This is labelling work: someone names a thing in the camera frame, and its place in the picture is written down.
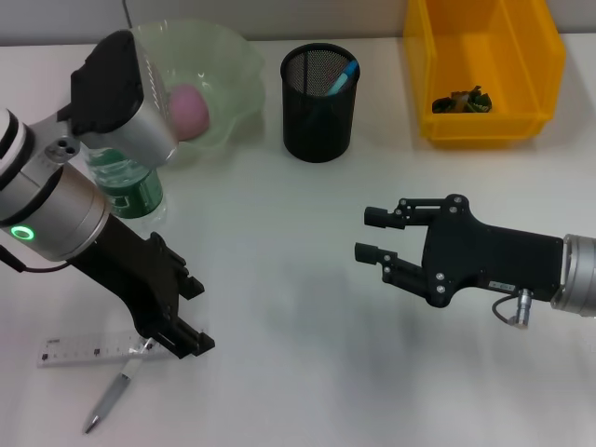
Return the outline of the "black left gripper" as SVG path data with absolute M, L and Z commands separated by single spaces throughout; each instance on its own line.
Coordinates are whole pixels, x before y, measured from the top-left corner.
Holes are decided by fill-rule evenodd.
M 210 336 L 179 319 L 180 298 L 193 299 L 205 288 L 158 234 L 144 239 L 110 216 L 96 239 L 70 264 L 120 298 L 137 332 L 152 337 L 178 359 L 198 357 L 215 347 Z

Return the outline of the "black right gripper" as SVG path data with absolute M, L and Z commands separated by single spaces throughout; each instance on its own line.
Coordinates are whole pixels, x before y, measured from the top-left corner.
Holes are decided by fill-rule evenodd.
M 359 263 L 381 265 L 386 284 L 425 298 L 434 307 L 447 306 L 465 288 L 512 293 L 527 289 L 547 302 L 561 284 L 561 238 L 482 223 L 464 196 L 402 198 L 393 210 L 367 207 L 364 224 L 427 227 L 422 268 L 372 245 L 356 243 L 354 253 Z

